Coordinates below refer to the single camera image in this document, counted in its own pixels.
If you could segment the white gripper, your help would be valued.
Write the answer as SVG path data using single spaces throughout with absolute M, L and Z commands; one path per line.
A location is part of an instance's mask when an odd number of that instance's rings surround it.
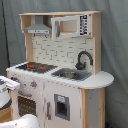
M 20 88 L 20 83 L 4 76 L 0 76 L 0 97 L 6 96 L 8 89 L 17 90 Z

